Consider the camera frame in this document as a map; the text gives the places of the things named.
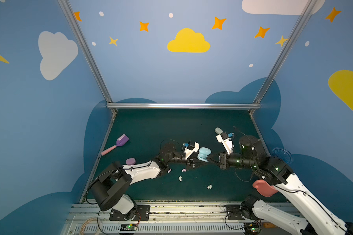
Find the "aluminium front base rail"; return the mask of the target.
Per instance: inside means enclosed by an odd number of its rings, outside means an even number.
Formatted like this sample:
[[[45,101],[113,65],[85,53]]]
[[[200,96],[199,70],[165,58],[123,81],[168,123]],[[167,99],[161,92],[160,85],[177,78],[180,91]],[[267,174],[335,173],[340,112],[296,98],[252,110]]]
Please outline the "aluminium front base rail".
[[[97,205],[74,204],[61,231],[63,235],[242,235],[249,220],[229,220],[227,202],[138,201],[149,205],[149,220],[110,221],[110,212]],[[121,224],[137,224],[136,232],[120,232]]]

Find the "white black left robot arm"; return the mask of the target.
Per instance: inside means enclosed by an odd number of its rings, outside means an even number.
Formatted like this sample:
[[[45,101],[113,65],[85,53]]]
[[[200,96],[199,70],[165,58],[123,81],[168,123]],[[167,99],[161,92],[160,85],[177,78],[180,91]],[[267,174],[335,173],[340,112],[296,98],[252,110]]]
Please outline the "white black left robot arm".
[[[166,143],[152,160],[135,165],[111,163],[88,186],[86,193],[92,193],[101,211],[111,211],[114,219],[133,220],[142,215],[136,202],[126,194],[130,185],[143,180],[156,179],[170,172],[169,163],[185,163],[186,170],[195,169],[208,162],[211,150],[198,143],[185,143],[181,151],[173,143]]]

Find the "aluminium left side rail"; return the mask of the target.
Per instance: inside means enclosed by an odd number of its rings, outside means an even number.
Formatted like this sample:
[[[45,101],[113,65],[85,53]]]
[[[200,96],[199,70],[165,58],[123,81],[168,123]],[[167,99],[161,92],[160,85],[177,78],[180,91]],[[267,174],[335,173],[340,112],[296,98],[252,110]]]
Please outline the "aluminium left side rail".
[[[104,115],[92,112],[89,117],[84,137],[84,174],[80,176],[73,188],[73,191],[80,195],[77,203],[85,201],[86,192],[96,174],[101,152],[104,150],[115,118],[116,115],[111,111]]]

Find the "purple earbud charging case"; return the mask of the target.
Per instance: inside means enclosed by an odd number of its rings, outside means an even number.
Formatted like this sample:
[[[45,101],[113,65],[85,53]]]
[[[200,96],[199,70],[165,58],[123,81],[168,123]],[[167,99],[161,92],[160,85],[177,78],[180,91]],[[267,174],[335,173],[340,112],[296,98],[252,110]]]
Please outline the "purple earbud charging case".
[[[135,165],[136,159],[135,158],[128,158],[126,159],[126,165]]]

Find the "aluminium corner post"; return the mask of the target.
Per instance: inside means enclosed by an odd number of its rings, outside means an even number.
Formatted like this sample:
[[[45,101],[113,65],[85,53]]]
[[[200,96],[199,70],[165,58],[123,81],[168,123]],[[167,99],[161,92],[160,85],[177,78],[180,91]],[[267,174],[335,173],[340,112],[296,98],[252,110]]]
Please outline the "aluminium corner post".
[[[287,40],[286,44],[282,47],[281,52],[279,54],[279,56],[277,57],[270,73],[268,74],[268,76],[266,77],[265,81],[263,82],[258,94],[256,95],[254,101],[253,101],[253,105],[254,108],[251,108],[249,110],[249,115],[252,117],[253,114],[255,113],[256,108],[260,108],[260,103],[262,101],[262,99],[264,98],[264,96],[266,95],[267,91],[269,90],[271,84],[273,83],[274,79],[276,78],[276,75],[278,74],[278,72],[280,71],[282,65],[284,64],[284,62],[286,61],[289,53],[291,52],[293,46],[295,45],[295,43],[297,42],[300,34],[302,33],[302,31],[304,30],[306,24],[308,23],[309,19],[311,18],[311,16],[313,15],[313,9],[315,7],[315,5],[318,3],[317,0],[309,0],[307,1],[304,9],[302,10],[302,13],[300,14],[296,24],[294,25],[290,35],[289,35],[289,39]]]
[[[82,33],[82,30],[79,26],[78,20],[76,19],[73,9],[69,3],[69,1],[67,0],[58,0],[58,3],[63,11],[63,14],[65,15],[69,26],[71,27],[74,36],[76,37],[76,40],[78,42],[78,45],[80,46],[80,49],[83,52],[83,55],[89,65],[89,68],[91,70],[91,72],[93,73],[93,76],[96,79],[96,82],[106,100],[106,104],[108,105],[109,103],[112,103],[112,98],[111,95],[108,91],[108,88],[105,84],[105,81],[102,77],[101,72],[99,71],[99,68],[97,66],[96,61],[93,58],[93,55],[89,49],[89,46],[86,42],[86,39]]]

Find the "pink toy watering can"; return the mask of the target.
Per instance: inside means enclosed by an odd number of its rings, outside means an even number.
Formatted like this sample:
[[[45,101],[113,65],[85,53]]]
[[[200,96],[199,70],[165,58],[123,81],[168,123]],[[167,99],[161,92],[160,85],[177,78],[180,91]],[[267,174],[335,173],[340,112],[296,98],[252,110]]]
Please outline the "pink toy watering can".
[[[270,186],[265,180],[256,180],[252,186],[263,197],[272,197],[278,193],[278,190],[274,186]]]

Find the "purple pink toy scoop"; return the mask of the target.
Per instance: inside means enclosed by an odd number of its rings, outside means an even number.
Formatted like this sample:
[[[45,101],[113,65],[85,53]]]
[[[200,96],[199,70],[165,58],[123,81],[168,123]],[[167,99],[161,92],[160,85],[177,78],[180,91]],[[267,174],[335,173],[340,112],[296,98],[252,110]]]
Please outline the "purple pink toy scoop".
[[[104,151],[101,152],[101,155],[104,156],[114,150],[117,147],[122,147],[124,144],[126,144],[129,141],[129,137],[126,134],[122,134],[116,141],[116,144]]]

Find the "aluminium right corner post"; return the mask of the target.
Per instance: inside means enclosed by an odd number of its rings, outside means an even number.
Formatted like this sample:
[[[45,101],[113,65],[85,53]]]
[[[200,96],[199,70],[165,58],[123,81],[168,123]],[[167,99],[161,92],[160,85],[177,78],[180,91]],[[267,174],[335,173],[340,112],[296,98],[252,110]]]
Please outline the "aluminium right corner post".
[[[284,62],[286,61],[289,53],[291,52],[293,46],[295,45],[295,43],[297,42],[300,34],[302,33],[302,31],[304,30],[306,24],[308,23],[309,19],[311,18],[311,16],[313,15],[313,9],[315,7],[315,5],[318,3],[317,0],[309,0],[307,1],[304,9],[302,10],[302,13],[300,14],[296,24],[294,25],[290,35],[289,35],[289,39],[287,40],[286,44],[282,47],[281,52],[279,54],[279,56],[277,57],[270,73],[268,74],[268,76],[266,77],[265,81],[263,82],[258,94],[256,95],[254,101],[253,101],[253,105],[254,108],[251,108],[249,110],[249,115],[252,117],[253,114],[255,113],[256,108],[260,108],[260,103],[262,101],[262,99],[264,98],[264,96],[266,95],[267,91],[269,90],[271,84],[273,83],[274,79],[276,78],[276,75],[278,74],[278,72],[280,71],[282,65],[284,64]]]

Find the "green controller circuit board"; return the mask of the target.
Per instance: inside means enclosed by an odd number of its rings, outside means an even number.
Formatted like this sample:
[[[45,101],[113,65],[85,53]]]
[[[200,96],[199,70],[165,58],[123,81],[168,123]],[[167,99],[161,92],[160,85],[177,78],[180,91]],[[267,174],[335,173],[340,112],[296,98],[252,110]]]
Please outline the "green controller circuit board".
[[[262,230],[261,225],[258,223],[246,223],[244,224],[245,235],[258,235]]]
[[[137,224],[121,224],[120,232],[136,232],[138,229]]]

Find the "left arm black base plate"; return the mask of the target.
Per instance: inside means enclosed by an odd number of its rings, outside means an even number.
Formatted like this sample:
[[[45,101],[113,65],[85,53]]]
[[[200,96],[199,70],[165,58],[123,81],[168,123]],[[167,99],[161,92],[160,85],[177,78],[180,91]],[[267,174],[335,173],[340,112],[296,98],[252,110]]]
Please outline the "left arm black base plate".
[[[135,221],[135,220],[144,220],[148,221],[150,215],[150,206],[149,205],[137,205],[134,206],[128,213],[123,214],[118,210],[111,209],[110,212],[110,221]]]

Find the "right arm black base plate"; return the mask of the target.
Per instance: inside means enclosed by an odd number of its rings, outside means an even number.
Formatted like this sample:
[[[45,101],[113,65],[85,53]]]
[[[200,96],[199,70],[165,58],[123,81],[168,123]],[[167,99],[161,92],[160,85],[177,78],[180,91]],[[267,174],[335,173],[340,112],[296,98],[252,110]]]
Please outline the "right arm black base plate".
[[[242,205],[225,205],[229,220],[251,220],[255,218],[252,209]]]

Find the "white earbud charging case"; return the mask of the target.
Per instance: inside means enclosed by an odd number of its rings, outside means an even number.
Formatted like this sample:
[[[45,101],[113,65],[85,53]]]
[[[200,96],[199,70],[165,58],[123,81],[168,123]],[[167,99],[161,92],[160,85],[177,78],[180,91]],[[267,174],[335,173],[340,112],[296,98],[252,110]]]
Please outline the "white earbud charging case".
[[[221,135],[223,133],[223,130],[221,128],[219,128],[219,127],[216,127],[215,128],[215,132],[216,132],[217,135]]]

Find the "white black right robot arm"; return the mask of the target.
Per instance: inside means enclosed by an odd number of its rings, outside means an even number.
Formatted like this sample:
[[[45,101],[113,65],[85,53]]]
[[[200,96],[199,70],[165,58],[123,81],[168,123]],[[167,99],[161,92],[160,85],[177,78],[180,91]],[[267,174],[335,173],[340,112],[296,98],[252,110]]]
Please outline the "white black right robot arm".
[[[217,135],[217,141],[224,146],[225,152],[219,154],[216,165],[220,169],[251,169],[271,189],[282,193],[303,215],[303,218],[297,218],[255,196],[249,196],[238,208],[244,219],[263,219],[293,235],[353,235],[353,223],[334,215],[305,187],[288,164],[277,157],[268,156],[258,139],[249,136],[240,145],[241,152],[235,153],[232,136],[232,133]]]

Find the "aluminium left corner post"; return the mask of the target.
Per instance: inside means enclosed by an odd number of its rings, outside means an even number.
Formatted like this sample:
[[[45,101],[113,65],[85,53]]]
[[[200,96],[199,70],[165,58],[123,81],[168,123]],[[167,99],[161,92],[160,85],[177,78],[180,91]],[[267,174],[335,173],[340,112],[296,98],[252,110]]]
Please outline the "aluminium left corner post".
[[[82,30],[79,26],[78,20],[76,19],[73,9],[69,3],[69,1],[67,0],[58,0],[58,3],[63,11],[63,14],[65,15],[69,26],[71,27],[74,36],[76,37],[76,40],[78,42],[78,45],[80,46],[80,49],[83,52],[83,55],[89,65],[89,68],[91,70],[91,72],[93,73],[93,76],[96,79],[96,82],[106,100],[106,104],[108,105],[109,103],[112,103],[112,98],[111,95],[108,91],[108,88],[105,84],[105,81],[102,77],[101,72],[99,71],[99,68],[97,66],[96,61],[93,58],[93,55],[89,49],[89,46],[86,42],[86,39],[82,33]]]

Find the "light blue earbud charging case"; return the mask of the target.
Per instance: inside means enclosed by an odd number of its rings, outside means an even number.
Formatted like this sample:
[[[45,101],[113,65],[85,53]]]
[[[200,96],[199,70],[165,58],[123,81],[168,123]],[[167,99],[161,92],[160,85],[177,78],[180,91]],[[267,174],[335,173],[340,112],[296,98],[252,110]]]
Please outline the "light blue earbud charging case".
[[[198,153],[198,160],[203,161],[203,162],[208,162],[208,156],[211,154],[211,150],[209,148],[206,147],[201,147],[199,149],[199,153]]]

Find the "aluminium back frame rail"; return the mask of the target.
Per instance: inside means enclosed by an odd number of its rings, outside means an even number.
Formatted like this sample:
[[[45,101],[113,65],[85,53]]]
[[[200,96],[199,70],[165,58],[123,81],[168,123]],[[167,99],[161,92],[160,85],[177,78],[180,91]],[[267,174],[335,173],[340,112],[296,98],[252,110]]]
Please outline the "aluminium back frame rail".
[[[249,110],[260,109],[261,105],[250,104],[209,104],[209,103],[107,103],[107,108],[116,109],[212,109]]]

